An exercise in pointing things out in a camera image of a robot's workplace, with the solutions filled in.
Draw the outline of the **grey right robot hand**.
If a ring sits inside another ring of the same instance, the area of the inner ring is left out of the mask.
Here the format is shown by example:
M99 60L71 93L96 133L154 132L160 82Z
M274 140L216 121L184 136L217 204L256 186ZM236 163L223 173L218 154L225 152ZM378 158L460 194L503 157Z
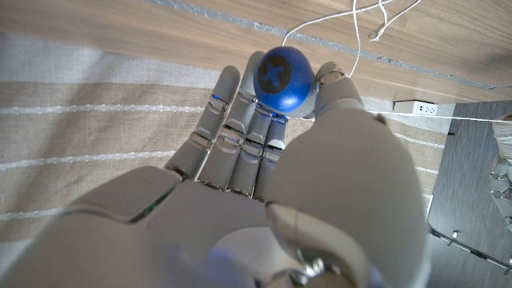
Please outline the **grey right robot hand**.
M76 198L4 287L424 287L410 153L334 62L228 66L186 142Z

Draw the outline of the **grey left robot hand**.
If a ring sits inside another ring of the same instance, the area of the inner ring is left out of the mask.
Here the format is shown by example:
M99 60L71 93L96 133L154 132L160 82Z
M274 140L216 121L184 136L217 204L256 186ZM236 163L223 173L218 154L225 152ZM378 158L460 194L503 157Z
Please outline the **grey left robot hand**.
M490 196L511 231L511 164L498 155L490 166Z

